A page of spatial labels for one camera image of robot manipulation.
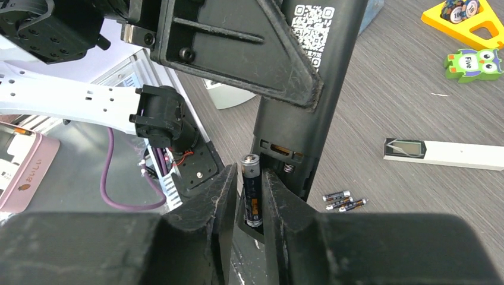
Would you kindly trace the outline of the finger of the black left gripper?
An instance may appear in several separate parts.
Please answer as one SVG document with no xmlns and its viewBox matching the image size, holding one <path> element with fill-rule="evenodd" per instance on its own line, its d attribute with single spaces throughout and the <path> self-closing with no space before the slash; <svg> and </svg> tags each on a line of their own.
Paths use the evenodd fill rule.
<svg viewBox="0 0 504 285">
<path fill-rule="evenodd" d="M 305 109 L 323 87 L 275 1 L 162 1 L 152 59 Z"/>
</svg>

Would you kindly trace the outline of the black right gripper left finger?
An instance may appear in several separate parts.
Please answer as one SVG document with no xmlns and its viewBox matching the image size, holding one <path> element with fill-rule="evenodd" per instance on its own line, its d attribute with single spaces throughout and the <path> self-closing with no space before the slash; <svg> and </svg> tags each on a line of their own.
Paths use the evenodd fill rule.
<svg viewBox="0 0 504 285">
<path fill-rule="evenodd" d="M 1 283 L 228 284 L 236 187 L 229 165 L 164 215 L 16 215 L 1 228 Z"/>
</svg>

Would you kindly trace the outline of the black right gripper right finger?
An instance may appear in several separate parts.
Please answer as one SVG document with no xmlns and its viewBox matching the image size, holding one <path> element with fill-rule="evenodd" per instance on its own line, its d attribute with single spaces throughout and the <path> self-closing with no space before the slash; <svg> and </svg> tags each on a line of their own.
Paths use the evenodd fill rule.
<svg viewBox="0 0 504 285">
<path fill-rule="evenodd" d="M 457 216 L 321 213 L 269 169 L 262 191 L 269 284 L 502 284 Z"/>
</svg>

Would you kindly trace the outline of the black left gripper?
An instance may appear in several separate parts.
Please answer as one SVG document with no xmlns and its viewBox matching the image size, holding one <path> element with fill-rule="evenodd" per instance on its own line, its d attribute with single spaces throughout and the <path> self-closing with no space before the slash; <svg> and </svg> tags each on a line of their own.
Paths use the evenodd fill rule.
<svg viewBox="0 0 504 285">
<path fill-rule="evenodd" d="M 121 24 L 121 40 L 125 43 L 155 43 L 165 1 L 91 1 L 102 18 Z"/>
</svg>

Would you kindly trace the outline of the black aaa battery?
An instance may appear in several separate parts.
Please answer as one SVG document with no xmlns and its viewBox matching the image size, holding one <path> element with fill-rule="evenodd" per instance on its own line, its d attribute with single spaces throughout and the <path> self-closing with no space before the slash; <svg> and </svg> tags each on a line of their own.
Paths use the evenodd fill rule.
<svg viewBox="0 0 504 285">
<path fill-rule="evenodd" d="M 332 194 L 323 195 L 322 199 L 324 202 L 338 201 L 344 198 L 350 197 L 350 191 L 340 191 Z"/>
<path fill-rule="evenodd" d="M 331 204 L 328 204 L 326 206 L 326 209 L 327 210 L 334 210 L 334 209 L 337 209 L 337 208 L 341 208 L 349 203 L 352 203 L 354 202 L 353 198 L 352 197 L 345 197 L 343 199 L 340 199 L 339 201 L 335 201 Z"/>
<path fill-rule="evenodd" d="M 262 219 L 262 173 L 260 157 L 246 154 L 241 159 L 245 221 L 250 227 L 259 227 Z"/>
<path fill-rule="evenodd" d="M 338 211 L 340 213 L 344 213 L 344 212 L 347 212 L 347 211 L 351 211 L 351 210 L 363 207 L 366 204 L 367 204 L 367 200 L 366 199 L 359 199 L 357 201 L 350 202 L 350 203 L 347 203 L 347 204 L 343 205 L 342 207 L 340 207 L 338 209 Z"/>
</svg>

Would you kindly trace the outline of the black remote control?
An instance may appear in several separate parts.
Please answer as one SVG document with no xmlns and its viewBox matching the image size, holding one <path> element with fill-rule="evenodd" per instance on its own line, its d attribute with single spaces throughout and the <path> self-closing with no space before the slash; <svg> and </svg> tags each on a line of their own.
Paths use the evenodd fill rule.
<svg viewBox="0 0 504 285">
<path fill-rule="evenodd" d="M 283 1 L 281 10 L 323 80 L 313 111 L 262 98 L 253 152 L 263 167 L 306 201 L 319 165 L 367 1 Z"/>
</svg>

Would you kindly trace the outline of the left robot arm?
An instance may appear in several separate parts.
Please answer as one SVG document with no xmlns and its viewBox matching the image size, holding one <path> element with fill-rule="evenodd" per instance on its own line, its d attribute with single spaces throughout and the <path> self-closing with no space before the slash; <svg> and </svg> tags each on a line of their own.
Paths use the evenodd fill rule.
<svg viewBox="0 0 504 285">
<path fill-rule="evenodd" d="M 243 197 L 266 192 L 266 173 L 306 200 L 338 88 L 328 81 L 334 40 L 360 29 L 366 1 L 2 1 L 1 36 L 45 64 L 107 50 L 107 19 L 121 40 L 167 68 L 261 97 Z M 1 113 L 86 122 L 147 140 L 183 201 L 224 171 L 211 140 L 176 87 L 107 87 L 52 77 L 1 61 Z"/>
</svg>

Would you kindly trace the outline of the white cup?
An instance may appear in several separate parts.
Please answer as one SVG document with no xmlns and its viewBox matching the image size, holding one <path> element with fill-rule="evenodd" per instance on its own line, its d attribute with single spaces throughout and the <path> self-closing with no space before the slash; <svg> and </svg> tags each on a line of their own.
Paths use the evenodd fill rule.
<svg viewBox="0 0 504 285">
<path fill-rule="evenodd" d="M 217 110 L 228 109 L 231 107 L 243 104 L 253 98 L 255 94 L 236 88 L 230 85 L 225 85 L 217 81 L 203 79 L 204 86 L 209 93 L 209 97 Z"/>
</svg>

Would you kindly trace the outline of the blue transparent plastic container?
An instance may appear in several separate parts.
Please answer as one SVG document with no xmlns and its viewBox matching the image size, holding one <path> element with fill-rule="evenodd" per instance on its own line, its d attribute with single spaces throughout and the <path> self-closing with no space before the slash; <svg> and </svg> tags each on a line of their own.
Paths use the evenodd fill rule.
<svg viewBox="0 0 504 285">
<path fill-rule="evenodd" d="M 384 0 L 368 0 L 358 35 L 360 35 L 369 26 L 384 6 Z"/>
</svg>

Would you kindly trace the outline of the white rectangular thermometer device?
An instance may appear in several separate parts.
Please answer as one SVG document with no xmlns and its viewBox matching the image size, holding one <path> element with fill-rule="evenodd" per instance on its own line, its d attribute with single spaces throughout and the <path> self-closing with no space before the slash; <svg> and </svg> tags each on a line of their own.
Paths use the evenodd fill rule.
<svg viewBox="0 0 504 285">
<path fill-rule="evenodd" d="M 495 145 L 387 138 L 383 158 L 396 162 L 503 170 L 503 147 Z"/>
</svg>

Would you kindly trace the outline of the poker chips stack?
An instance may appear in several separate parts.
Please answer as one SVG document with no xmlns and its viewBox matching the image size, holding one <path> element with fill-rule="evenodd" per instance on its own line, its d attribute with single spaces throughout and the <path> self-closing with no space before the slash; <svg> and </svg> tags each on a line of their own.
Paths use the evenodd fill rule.
<svg viewBox="0 0 504 285">
<path fill-rule="evenodd" d="M 440 17 L 453 24 L 461 23 L 480 11 L 479 0 L 447 0 L 444 2 Z"/>
</svg>

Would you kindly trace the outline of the green owl toy block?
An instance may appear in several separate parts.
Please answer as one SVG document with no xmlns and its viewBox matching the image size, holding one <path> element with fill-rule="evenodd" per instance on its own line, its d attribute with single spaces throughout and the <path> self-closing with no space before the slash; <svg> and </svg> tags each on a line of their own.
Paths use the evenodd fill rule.
<svg viewBox="0 0 504 285">
<path fill-rule="evenodd" d="M 459 49 L 448 54 L 444 60 L 445 77 L 458 80 L 458 83 L 470 83 L 474 80 L 497 80 L 503 75 L 498 57 L 498 49 Z"/>
</svg>

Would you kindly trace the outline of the yellow triangle shape toy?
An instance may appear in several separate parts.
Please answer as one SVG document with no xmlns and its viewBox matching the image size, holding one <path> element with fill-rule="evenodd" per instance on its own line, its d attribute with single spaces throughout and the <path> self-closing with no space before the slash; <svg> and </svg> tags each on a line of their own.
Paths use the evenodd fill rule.
<svg viewBox="0 0 504 285">
<path fill-rule="evenodd" d="M 487 1 L 480 1 L 477 15 L 458 24 L 440 17 L 444 2 L 424 11 L 421 21 L 470 48 L 503 49 L 503 23 Z"/>
</svg>

